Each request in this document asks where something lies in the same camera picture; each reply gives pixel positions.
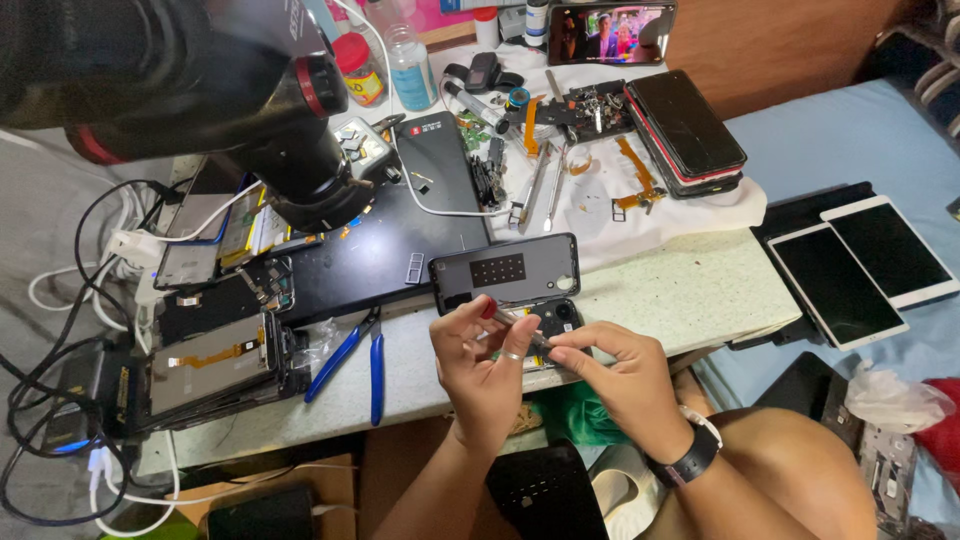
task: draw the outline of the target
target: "phone displaying video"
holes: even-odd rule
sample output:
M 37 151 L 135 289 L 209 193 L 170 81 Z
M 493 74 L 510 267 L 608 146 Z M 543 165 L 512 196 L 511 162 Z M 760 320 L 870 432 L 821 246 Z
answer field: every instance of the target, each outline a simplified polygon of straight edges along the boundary
M 663 63 L 675 2 L 561 4 L 550 12 L 547 63 Z

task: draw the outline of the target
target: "bed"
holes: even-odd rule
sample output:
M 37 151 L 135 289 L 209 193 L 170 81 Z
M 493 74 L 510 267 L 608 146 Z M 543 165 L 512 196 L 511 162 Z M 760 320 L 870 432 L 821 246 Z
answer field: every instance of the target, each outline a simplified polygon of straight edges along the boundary
M 726 124 L 749 156 L 744 172 L 771 203 L 869 181 L 960 274 L 960 222 L 945 210 L 960 196 L 956 143 L 889 83 L 877 80 L 812 95 Z M 848 378 L 860 358 L 871 358 L 877 368 L 893 369 L 905 380 L 960 377 L 960 298 L 916 307 L 903 317 L 910 331 L 849 353 L 807 341 L 766 344 L 740 352 L 723 349 L 694 369 L 720 409 L 752 405 L 803 351 Z M 910 512 L 960 531 L 960 500 L 924 453 Z

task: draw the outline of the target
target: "leg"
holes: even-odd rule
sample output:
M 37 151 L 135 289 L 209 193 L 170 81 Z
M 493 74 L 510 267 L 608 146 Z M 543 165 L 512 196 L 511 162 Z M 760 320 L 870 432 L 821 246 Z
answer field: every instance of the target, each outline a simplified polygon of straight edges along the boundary
M 852 530 L 873 529 L 874 503 L 853 454 L 826 428 L 776 408 L 732 410 L 710 421 L 733 467 L 819 538 L 852 538 Z M 700 537 L 689 523 L 671 493 L 642 538 Z

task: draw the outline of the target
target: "black sticker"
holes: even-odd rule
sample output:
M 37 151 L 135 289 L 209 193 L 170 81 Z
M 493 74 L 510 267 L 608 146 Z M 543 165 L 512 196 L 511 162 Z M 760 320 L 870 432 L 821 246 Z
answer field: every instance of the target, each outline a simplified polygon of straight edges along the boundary
M 525 270 L 522 253 L 470 263 L 473 288 L 525 280 L 527 279 Z

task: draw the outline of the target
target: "screwdriver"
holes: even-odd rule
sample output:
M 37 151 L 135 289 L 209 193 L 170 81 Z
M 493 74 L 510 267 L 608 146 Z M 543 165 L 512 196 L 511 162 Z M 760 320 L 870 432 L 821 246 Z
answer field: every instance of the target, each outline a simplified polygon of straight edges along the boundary
M 498 306 L 496 304 L 496 300 L 493 298 L 490 298 L 489 302 L 487 303 L 487 308 L 484 309 L 484 312 L 480 315 L 480 318 L 493 319 L 494 321 L 508 328 L 513 326 L 515 322 L 519 321 L 519 319 L 517 319 L 512 313 L 505 311 Z M 550 343 L 550 340 L 546 337 L 543 337 L 543 334 L 538 331 L 535 331 L 530 337 L 530 342 L 544 351 L 550 351 L 553 349 L 553 344 Z

